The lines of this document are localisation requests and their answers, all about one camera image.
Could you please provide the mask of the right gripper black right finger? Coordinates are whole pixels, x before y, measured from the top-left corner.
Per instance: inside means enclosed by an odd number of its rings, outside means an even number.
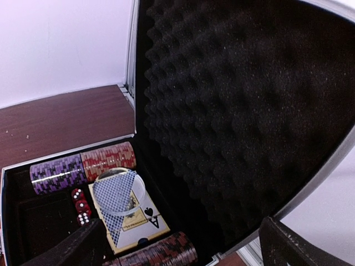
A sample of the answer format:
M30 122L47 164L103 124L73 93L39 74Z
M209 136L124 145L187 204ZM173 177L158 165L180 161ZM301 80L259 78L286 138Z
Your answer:
M272 217L263 219L258 232L264 265L344 265Z

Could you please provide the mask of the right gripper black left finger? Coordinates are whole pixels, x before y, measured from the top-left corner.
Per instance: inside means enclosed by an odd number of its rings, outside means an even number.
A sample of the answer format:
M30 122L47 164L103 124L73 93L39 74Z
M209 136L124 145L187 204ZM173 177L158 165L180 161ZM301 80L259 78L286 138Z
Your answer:
M107 230L102 220L92 219L58 245L24 265L102 265Z

